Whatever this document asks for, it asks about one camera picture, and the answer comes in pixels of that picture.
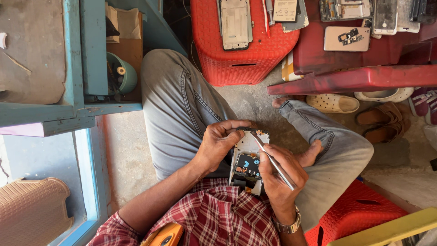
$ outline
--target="plaid shirt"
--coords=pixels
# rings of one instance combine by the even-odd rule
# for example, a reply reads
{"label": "plaid shirt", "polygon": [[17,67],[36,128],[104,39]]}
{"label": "plaid shirt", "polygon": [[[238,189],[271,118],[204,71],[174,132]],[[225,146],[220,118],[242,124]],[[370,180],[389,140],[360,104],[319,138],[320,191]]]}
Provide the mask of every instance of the plaid shirt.
{"label": "plaid shirt", "polygon": [[239,187],[227,185],[227,179],[204,179],[173,205],[146,237],[117,212],[98,229],[88,246],[137,246],[169,222],[185,230],[179,245],[280,245],[268,200],[239,192]]}

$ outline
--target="concrete floor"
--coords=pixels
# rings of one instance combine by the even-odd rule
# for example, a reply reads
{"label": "concrete floor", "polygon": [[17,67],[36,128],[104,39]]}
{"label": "concrete floor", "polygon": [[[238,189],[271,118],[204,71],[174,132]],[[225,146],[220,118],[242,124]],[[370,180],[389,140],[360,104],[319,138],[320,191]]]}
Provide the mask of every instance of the concrete floor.
{"label": "concrete floor", "polygon": [[[258,123],[259,128],[269,130],[271,143],[299,153],[306,150],[309,144],[279,114],[277,109],[271,107],[272,100],[278,96],[267,94],[266,87],[268,85],[281,82],[281,68],[276,66],[260,84],[217,87],[216,89],[227,100],[240,119],[254,120]],[[357,125],[354,120],[355,115],[377,105],[377,103],[360,102],[360,104],[359,110],[355,113],[330,113],[327,115],[362,134],[368,127]],[[143,113],[138,111],[107,115],[105,120],[107,143],[109,143],[107,147],[108,169],[113,199],[111,205],[113,212],[115,212],[135,195],[154,185],[156,176],[149,153]],[[411,120],[412,126],[404,138],[388,144],[375,144],[375,154],[363,171],[364,176],[372,178],[373,182],[381,185],[382,183],[378,180],[386,180],[387,175],[408,175],[410,173],[421,175],[426,173],[434,178],[434,187],[437,186],[435,183],[437,182],[437,174],[432,172],[429,163],[430,160],[437,158],[437,151],[432,148],[424,136],[423,126],[426,124],[423,118],[411,117]],[[437,193],[430,192],[431,195],[437,197]],[[437,201],[431,202],[431,204],[437,206]]]}

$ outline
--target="metal watch strap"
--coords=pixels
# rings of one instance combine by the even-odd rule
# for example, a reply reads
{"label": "metal watch strap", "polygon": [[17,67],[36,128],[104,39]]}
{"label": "metal watch strap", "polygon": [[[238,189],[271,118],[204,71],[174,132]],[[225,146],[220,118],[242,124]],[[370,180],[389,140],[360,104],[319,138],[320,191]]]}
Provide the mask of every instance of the metal watch strap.
{"label": "metal watch strap", "polygon": [[283,225],[283,224],[279,223],[278,221],[276,221],[276,218],[274,215],[272,216],[273,224],[278,232],[292,234],[292,233],[295,233],[299,229],[300,213],[299,213],[298,207],[296,205],[295,205],[295,207],[296,207],[296,221],[292,225]]}

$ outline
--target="light blue jeans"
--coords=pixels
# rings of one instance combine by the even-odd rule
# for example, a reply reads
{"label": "light blue jeans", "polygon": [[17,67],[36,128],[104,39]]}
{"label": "light blue jeans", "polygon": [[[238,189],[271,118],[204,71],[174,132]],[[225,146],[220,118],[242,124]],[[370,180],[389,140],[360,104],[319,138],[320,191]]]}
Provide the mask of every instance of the light blue jeans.
{"label": "light blue jeans", "polygon": [[[141,83],[147,137],[158,180],[191,161],[208,125],[237,119],[223,97],[175,51],[156,49],[147,53]],[[296,199],[306,232],[361,173],[373,155],[373,146],[304,102],[286,101],[279,113],[308,143],[320,139],[324,147],[315,165],[305,168],[309,180]],[[229,172],[229,165],[222,161],[209,177],[225,178]]]}

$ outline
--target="screwdriver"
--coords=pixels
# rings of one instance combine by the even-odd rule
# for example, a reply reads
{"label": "screwdriver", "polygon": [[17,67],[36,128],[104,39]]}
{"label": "screwdriver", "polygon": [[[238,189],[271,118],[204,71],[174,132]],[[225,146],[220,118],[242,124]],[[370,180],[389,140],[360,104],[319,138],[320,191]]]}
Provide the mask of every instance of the screwdriver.
{"label": "screwdriver", "polygon": [[269,26],[274,26],[275,22],[273,20],[273,4],[272,0],[266,0],[266,8],[269,13]]}

